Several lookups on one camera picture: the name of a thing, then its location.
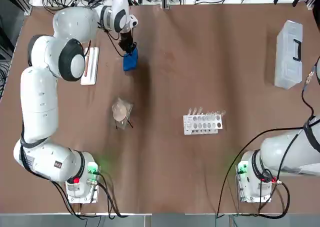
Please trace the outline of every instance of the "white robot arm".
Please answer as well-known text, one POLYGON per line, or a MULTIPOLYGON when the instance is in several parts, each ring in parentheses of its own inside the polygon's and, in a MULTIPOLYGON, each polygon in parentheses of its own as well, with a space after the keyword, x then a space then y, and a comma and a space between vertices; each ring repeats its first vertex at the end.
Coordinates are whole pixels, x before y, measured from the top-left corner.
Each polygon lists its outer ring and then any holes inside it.
POLYGON ((33 173, 65 182, 68 196, 79 199, 79 203, 93 196, 93 187, 87 181, 95 178, 92 172, 98 170, 98 165, 91 154, 50 140, 58 128, 58 78, 81 78, 85 69, 81 43, 94 39, 99 25, 121 32, 121 41, 126 37, 125 49, 130 50, 133 40, 131 37, 128 41, 128 36, 137 24, 137 19, 129 15, 127 0, 113 0, 111 7, 101 5, 93 10, 70 7, 54 15, 53 36, 36 35, 28 46, 30 67, 23 71, 20 86, 23 127, 13 156, 33 173))
MULTIPOLYGON (((320 115, 316 116, 310 125, 319 119, 320 115)), ((320 149, 316 144, 311 144, 310 131, 315 142, 320 143, 320 123, 316 123, 310 126, 309 130, 293 130, 266 138, 260 149, 244 153, 237 165, 238 194, 241 202, 259 203, 269 200, 272 182, 277 181, 279 169, 281 176, 320 176, 320 149), (298 136, 283 159, 296 135, 298 136)))
POLYGON ((130 54, 136 47, 131 30, 137 25, 137 18, 129 13, 128 0, 112 0, 112 6, 100 4, 94 9, 70 7, 58 11, 53 17, 53 36, 88 42, 96 37, 100 26, 106 31, 120 33, 119 46, 130 54))

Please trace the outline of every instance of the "floor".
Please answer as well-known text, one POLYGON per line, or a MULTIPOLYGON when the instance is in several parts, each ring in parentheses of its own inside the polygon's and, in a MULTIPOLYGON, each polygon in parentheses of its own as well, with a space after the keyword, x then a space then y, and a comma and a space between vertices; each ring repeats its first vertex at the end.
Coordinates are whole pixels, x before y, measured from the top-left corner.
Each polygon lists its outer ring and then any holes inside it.
MULTIPOLYGON (((98 227, 100 218, 79 220, 71 215, 0 215, 1 227, 98 227)), ((261 217, 234 217, 229 221, 227 216, 215 223, 214 215, 184 215, 184 214, 154 214, 150 218, 144 216, 131 216, 128 218, 115 218, 109 220, 102 217, 99 227, 318 227, 320 216, 289 214, 282 219, 264 219, 261 217)))

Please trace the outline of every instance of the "plastic container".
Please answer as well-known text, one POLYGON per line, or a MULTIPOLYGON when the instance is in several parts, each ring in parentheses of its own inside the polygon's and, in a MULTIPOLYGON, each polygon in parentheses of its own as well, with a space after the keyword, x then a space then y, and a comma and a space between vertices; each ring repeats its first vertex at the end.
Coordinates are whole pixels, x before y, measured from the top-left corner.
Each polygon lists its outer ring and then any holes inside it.
POLYGON ((274 85, 290 89, 302 81, 302 24, 287 20, 276 38, 274 85))

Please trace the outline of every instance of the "blue object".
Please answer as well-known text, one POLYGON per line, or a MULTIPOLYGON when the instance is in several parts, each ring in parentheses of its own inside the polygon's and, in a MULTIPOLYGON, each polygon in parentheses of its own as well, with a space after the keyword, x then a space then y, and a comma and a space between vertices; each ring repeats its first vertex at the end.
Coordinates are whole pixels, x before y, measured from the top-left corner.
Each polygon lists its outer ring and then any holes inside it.
POLYGON ((131 71, 137 68, 138 63, 138 48, 136 47, 131 54, 124 54, 123 71, 131 71))

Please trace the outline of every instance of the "black strap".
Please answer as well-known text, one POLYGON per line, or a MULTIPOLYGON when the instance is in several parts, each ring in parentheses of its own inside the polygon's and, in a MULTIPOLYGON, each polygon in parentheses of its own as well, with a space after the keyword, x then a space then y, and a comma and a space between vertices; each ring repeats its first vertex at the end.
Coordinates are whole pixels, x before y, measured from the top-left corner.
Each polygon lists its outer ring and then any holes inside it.
POLYGON ((34 148, 38 145, 40 145, 41 143, 43 143, 47 138, 43 138, 43 139, 39 139, 37 142, 35 143, 27 143, 25 141, 25 124, 24 124, 24 120, 22 119, 22 131, 21 131, 21 137, 20 137, 20 143, 21 143, 21 146, 27 148, 27 149, 31 149, 31 148, 34 148))
POLYGON ((311 146, 320 153, 320 144, 317 141, 312 128, 310 127, 310 120, 311 119, 308 119, 308 121, 303 125, 303 130, 311 146))
POLYGON ((79 169, 79 171, 78 171, 78 173, 76 173, 76 175, 75 176, 73 176, 73 177, 71 177, 71 178, 69 178, 68 180, 67 180, 67 182, 69 183, 69 184, 73 184, 74 183, 74 180, 76 179, 76 178, 81 178, 81 176, 83 175, 83 173, 84 173, 84 170, 85 170, 85 157, 84 157, 84 155, 80 152, 80 151, 78 151, 78 150, 76 150, 77 152, 78 152, 78 154, 80 155, 80 158, 81 158, 81 164, 80 164, 80 169, 79 169))

